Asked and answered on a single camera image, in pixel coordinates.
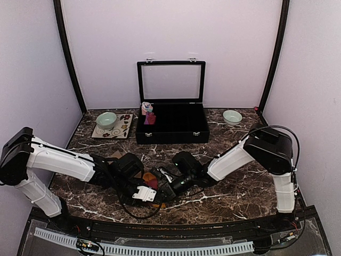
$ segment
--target folded cloth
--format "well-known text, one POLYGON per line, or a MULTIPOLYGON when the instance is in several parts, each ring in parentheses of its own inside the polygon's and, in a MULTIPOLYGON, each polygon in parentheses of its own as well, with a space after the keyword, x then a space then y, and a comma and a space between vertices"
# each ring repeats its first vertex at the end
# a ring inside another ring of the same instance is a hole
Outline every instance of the folded cloth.
POLYGON ((145 113, 147 112, 153 112, 153 106, 149 102, 143 102, 141 109, 143 116, 145 116, 145 113))
POLYGON ((144 124, 155 124, 156 115, 152 112, 146 112, 144 124))

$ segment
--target floral placemat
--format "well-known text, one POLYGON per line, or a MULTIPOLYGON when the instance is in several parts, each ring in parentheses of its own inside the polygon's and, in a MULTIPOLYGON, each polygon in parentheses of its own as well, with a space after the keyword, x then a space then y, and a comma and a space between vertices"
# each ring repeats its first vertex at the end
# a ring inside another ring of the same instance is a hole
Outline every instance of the floral placemat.
POLYGON ((117 121, 111 130, 100 129, 97 125, 91 138, 98 139, 127 139, 133 114, 117 114, 117 121))

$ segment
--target lid frame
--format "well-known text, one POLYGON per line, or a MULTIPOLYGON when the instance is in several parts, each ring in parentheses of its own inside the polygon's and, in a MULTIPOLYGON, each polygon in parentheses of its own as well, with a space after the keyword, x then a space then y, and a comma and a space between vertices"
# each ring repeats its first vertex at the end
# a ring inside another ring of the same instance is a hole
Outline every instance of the lid frame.
POLYGON ((166 66, 166 65, 196 65, 201 67, 200 71, 200 87, 199 97, 190 99, 147 99, 149 103, 202 103, 204 97, 204 81, 205 81, 205 61, 190 61, 190 60, 167 60, 167 61, 139 61, 137 62, 137 75, 139 78, 140 100, 146 101, 143 92, 143 77, 142 66, 166 66))

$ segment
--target white wall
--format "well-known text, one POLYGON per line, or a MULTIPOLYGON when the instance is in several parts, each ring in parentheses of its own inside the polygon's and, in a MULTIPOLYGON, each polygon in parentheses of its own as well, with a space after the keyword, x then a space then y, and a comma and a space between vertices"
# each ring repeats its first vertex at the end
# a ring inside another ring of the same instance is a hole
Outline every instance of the white wall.
POLYGON ((206 107, 258 106, 281 0, 62 2, 89 109, 137 108, 137 61, 189 57, 207 62, 206 107))
MULTIPOLYGON (((64 147, 81 118, 72 89, 53 1, 0 1, 0 148, 24 126, 64 147)), ((38 175, 45 183, 47 171, 38 175)), ((31 205, 0 187, 1 255, 16 255, 31 205)))
POLYGON ((265 118, 299 136, 299 185, 341 255, 341 2, 291 1, 265 118))

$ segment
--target bowl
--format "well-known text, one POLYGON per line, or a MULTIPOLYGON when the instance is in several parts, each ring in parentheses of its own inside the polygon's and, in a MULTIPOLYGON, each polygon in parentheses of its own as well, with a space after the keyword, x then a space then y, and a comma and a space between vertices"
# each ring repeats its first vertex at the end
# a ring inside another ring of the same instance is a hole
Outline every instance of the bowl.
POLYGON ((224 121, 228 124, 229 127, 233 127, 237 124, 240 124, 243 119, 242 115, 234 110, 226 110, 223 113, 224 121))
POLYGON ((114 127, 117 116, 112 112, 105 112, 96 119, 96 124, 100 129, 110 130, 114 127))

